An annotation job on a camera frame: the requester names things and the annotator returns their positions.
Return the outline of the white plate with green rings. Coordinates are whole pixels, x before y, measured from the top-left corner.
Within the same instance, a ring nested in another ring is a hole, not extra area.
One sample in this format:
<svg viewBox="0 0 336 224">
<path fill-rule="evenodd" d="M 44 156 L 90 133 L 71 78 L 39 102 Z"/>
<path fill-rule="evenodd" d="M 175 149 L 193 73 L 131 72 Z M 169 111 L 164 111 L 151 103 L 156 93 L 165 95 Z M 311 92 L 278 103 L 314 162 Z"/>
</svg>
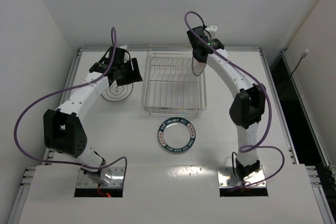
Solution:
<svg viewBox="0 0 336 224">
<path fill-rule="evenodd" d="M 123 86 L 117 85 L 115 81 L 108 87 L 101 95 L 104 99 L 110 102 L 123 101 L 130 96 L 133 91 L 133 84 L 126 84 Z"/>
</svg>

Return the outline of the white plate with orange sunburst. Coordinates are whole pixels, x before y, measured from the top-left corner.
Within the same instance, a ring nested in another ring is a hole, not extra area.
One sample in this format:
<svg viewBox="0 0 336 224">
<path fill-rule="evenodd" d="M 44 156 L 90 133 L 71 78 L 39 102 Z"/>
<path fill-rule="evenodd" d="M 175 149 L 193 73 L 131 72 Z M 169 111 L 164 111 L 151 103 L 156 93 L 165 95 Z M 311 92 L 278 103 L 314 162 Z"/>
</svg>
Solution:
<svg viewBox="0 0 336 224">
<path fill-rule="evenodd" d="M 200 76 L 206 67 L 206 63 L 198 60 L 199 52 L 197 50 L 193 50 L 192 55 L 193 55 L 193 58 L 192 58 L 193 75 Z"/>
</svg>

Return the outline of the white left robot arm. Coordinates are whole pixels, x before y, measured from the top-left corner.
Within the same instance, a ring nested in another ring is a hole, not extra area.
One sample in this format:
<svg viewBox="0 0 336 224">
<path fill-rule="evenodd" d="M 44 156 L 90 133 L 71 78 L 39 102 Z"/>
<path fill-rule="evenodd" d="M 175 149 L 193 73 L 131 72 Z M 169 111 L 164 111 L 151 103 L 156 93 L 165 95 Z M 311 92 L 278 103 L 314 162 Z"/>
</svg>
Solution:
<svg viewBox="0 0 336 224">
<path fill-rule="evenodd" d="M 83 128 L 84 118 L 96 99 L 113 84 L 128 85 L 142 81 L 136 58 L 127 46 L 110 47 L 89 69 L 79 88 L 55 110 L 43 116 L 45 146 L 79 163 L 81 170 L 98 183 L 110 170 L 106 161 L 88 144 Z"/>
</svg>

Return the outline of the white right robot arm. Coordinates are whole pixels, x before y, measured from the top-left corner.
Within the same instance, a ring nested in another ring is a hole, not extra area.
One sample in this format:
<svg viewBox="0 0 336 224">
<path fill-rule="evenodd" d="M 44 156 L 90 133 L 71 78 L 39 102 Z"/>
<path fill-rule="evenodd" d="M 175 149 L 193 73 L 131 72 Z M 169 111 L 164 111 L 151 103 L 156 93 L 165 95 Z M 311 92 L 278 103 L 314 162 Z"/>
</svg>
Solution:
<svg viewBox="0 0 336 224">
<path fill-rule="evenodd" d="M 224 81 L 234 98 L 229 115 L 237 127 L 238 148 L 257 144 L 257 130 L 265 111 L 265 95 L 252 78 L 232 65 L 218 39 L 209 40 L 202 26 L 187 31 L 192 46 L 192 68 L 196 76 L 210 66 Z"/>
</svg>

